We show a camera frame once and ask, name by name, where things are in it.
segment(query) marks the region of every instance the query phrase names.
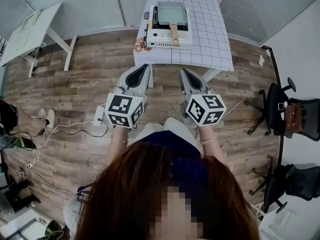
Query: wooden floor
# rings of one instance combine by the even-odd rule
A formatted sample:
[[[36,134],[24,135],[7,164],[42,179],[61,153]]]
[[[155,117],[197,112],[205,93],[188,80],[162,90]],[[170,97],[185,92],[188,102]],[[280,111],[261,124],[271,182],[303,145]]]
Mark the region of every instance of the wooden floor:
[[[42,50],[32,78],[28,78],[29,63],[16,59],[9,65],[5,99],[30,115],[38,115],[40,108],[54,109],[55,125],[92,120],[96,107],[106,102],[108,93],[113,90],[121,73],[134,66],[136,36],[135,30],[128,30],[81,37],[74,48],[71,70],[66,72],[66,53],[56,45]],[[208,83],[209,86],[222,96],[228,110],[247,95],[262,103],[258,91],[267,90],[276,81],[271,58],[265,50],[240,41],[231,39],[230,46],[234,72],[221,72]],[[260,55],[265,59],[263,66],[259,65]],[[148,107],[138,122],[138,131],[131,131],[130,138],[136,136],[148,122],[163,123],[168,117],[181,120],[179,104],[184,97],[178,81],[180,66],[161,64],[153,68],[154,88],[147,91]],[[200,67],[188,68],[201,75],[206,71]],[[223,128],[216,130],[230,169],[250,202],[262,200],[262,194],[254,199],[248,195],[248,191],[254,189],[261,180],[251,172],[252,167],[265,171],[267,155],[272,155],[276,163],[279,153],[280,139],[273,135],[266,137],[266,125],[253,135],[247,135],[247,130],[258,117],[260,114],[257,111],[241,103],[224,118]],[[101,135],[106,127],[96,127],[90,122],[64,128],[69,133],[77,129]],[[48,145],[41,148],[39,161],[32,169],[55,186],[75,192],[79,186],[90,183],[103,168],[105,156],[108,155],[108,136],[110,132],[102,138],[90,137],[85,133],[52,136]],[[34,138],[34,142],[37,146],[45,143],[42,136]],[[34,161],[31,151],[16,148],[6,150],[4,159],[9,165],[9,172],[16,179],[19,178],[19,166]],[[28,192],[34,193],[42,201],[36,208],[63,222],[63,206],[72,196],[71,193],[53,188],[34,173],[31,180],[34,186]]]

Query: desk leg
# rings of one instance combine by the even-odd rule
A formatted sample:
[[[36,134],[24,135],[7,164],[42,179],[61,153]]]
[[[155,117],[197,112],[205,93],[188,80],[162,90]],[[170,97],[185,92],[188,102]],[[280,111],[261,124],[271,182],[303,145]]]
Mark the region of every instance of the desk leg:
[[[212,78],[221,72],[220,69],[208,69],[207,72],[202,76],[206,82],[209,82]]]
[[[51,37],[59,46],[62,47],[67,52],[67,57],[64,64],[64,71],[68,71],[70,69],[70,61],[72,57],[72,52],[74,51],[74,47],[77,41],[77,36],[75,35],[72,38],[71,45],[67,45],[67,43],[51,28],[49,27],[47,32],[49,37]]]
[[[149,78],[149,83],[148,86],[149,88],[154,87],[154,70],[152,69],[152,64],[149,64],[150,66],[150,78]]]
[[[37,64],[38,64],[38,60],[36,58],[33,58],[31,56],[26,56],[24,57],[24,59],[26,59],[28,62],[31,62],[31,67],[30,67],[30,70],[29,70],[29,78],[32,77],[32,73],[34,71],[34,68],[37,67]]]

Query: power strip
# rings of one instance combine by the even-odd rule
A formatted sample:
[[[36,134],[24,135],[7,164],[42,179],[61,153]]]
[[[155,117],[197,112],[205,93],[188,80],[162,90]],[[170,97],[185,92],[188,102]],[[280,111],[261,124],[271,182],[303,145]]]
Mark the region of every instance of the power strip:
[[[105,108],[103,106],[96,107],[94,120],[93,120],[93,124],[95,126],[101,126],[101,120],[104,118],[104,113],[105,113]]]

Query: white desk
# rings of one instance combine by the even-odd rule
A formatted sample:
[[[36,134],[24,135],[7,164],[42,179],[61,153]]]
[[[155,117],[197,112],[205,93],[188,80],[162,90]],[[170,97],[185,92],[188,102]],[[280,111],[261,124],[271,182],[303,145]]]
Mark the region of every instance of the white desk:
[[[158,1],[183,2],[190,11],[192,30],[192,48],[142,48],[141,42],[146,35],[149,23],[144,19],[151,5]],[[147,0],[140,23],[135,47],[133,50],[135,65],[181,64],[207,68],[203,75],[206,82],[221,71],[234,71],[229,39],[224,19],[217,0]],[[153,71],[151,70],[149,87],[153,88]]]
[[[23,47],[19,45],[19,32],[21,26],[12,32],[10,39],[4,50],[2,59],[0,61],[0,67],[9,61],[33,51],[42,46],[43,40],[48,34],[59,46],[61,46],[66,52],[67,57],[65,60],[64,71],[69,70],[72,52],[75,47],[77,36],[74,36],[71,45],[67,45],[66,42],[50,27],[52,20],[54,19],[57,11],[59,10],[61,3],[58,3],[48,9],[43,10],[37,18],[28,39]],[[29,71],[29,78],[32,76],[34,68],[37,67],[38,60],[36,57],[26,56],[24,59],[31,62]]]

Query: white tablecloth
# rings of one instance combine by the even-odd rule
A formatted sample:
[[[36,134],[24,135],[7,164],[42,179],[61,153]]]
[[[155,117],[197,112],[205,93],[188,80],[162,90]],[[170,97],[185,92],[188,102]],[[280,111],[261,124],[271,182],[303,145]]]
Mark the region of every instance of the white tablecloth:
[[[144,19],[145,12],[149,12],[151,5],[157,5],[158,1],[183,2],[189,9],[191,50],[141,47],[149,23],[148,19]],[[133,55],[136,65],[183,64],[222,71],[234,70],[226,26],[217,0],[147,0]]]

